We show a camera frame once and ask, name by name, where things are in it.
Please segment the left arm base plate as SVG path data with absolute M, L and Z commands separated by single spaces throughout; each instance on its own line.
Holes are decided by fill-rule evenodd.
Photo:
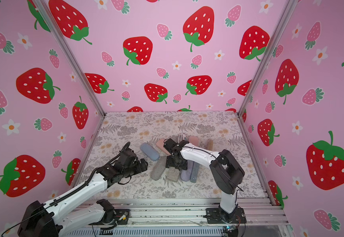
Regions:
M 114 209 L 113 211 L 106 212 L 100 221 L 90 225 L 127 225 L 129 217 L 129 209 Z

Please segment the pink glasses case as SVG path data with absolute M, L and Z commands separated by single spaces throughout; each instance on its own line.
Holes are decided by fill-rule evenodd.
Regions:
M 166 154 L 167 156 L 170 156 L 171 154 L 164 148 L 164 141 L 165 139 L 159 139 L 157 142 L 156 142 L 156 146 L 157 148 L 162 151 L 164 154 Z

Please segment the tan woven glasses case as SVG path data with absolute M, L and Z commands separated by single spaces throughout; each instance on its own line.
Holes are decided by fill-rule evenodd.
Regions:
M 211 139 L 207 142 L 207 150 L 213 151 L 213 140 Z

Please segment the green case purple glasses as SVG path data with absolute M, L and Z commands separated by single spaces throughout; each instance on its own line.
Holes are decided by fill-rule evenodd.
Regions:
M 200 168 L 200 164 L 199 163 L 194 163 L 193 169 L 192 169 L 192 173 L 191 173 L 190 182 L 192 182 L 192 183 L 196 183 L 197 182 L 197 176 L 198 176 L 199 168 Z

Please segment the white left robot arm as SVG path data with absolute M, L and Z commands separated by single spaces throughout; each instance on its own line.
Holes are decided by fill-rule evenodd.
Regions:
M 92 206 L 76 208 L 115 184 L 122 184 L 122 179 L 147 171 L 145 159 L 138 159 L 131 149 L 126 149 L 116 156 L 116 160 L 95 168 L 88 180 L 62 194 L 61 196 L 40 203 L 30 204 L 18 229 L 20 237 L 62 237 L 90 224 L 104 224 L 114 228 L 123 222 L 129 210 L 115 210 L 106 199 L 96 201 Z

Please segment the pink case black sunglasses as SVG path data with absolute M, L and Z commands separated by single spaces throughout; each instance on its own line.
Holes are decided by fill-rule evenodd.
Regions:
M 190 136 L 188 141 L 196 147 L 199 146 L 199 138 L 196 136 Z

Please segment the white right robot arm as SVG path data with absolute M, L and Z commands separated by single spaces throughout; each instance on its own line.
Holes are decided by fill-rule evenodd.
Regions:
M 245 172 L 230 151 L 210 151 L 186 140 L 177 143 L 173 139 L 164 140 L 164 148 L 170 153 L 166 168 L 187 170 L 188 161 L 193 161 L 210 169 L 216 185 L 222 191 L 220 210 L 226 214 L 234 213 L 237 207 L 236 191 Z

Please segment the blue fabric glasses case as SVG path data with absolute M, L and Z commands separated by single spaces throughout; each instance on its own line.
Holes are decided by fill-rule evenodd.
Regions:
M 140 150 L 152 161 L 157 161 L 160 158 L 159 153 L 147 143 L 141 144 Z

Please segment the grey fabric glasses case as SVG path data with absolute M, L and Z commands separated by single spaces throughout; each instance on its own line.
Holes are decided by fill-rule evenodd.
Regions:
M 153 170 L 150 175 L 152 180 L 157 181 L 161 178 L 163 172 L 166 169 L 166 162 L 167 162 L 167 156 L 162 156 L 159 158 L 156 165 L 153 167 Z

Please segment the purple case brown lining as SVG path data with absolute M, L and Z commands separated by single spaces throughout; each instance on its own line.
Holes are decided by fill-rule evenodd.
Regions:
M 184 182 L 188 182 L 191 179 L 192 171 L 193 171 L 194 161 L 187 161 L 187 170 L 182 170 L 180 174 L 180 178 Z

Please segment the grey case teal lining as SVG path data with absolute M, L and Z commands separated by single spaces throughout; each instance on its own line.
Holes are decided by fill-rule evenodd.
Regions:
M 171 182 L 177 182 L 180 177 L 180 170 L 176 168 L 169 168 L 166 179 Z

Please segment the newspaper print glasses case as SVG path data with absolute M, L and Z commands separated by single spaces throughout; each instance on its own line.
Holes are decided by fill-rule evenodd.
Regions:
M 178 143 L 180 143 L 181 141 L 187 141 L 187 140 L 188 140 L 188 139 L 187 139 L 186 134 L 180 133 L 180 134 L 178 135 Z

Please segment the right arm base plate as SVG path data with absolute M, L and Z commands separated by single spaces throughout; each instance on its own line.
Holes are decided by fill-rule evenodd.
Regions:
M 209 224 L 246 224 L 247 219 L 243 208 L 236 207 L 233 212 L 227 213 L 220 207 L 207 208 L 204 218 Z

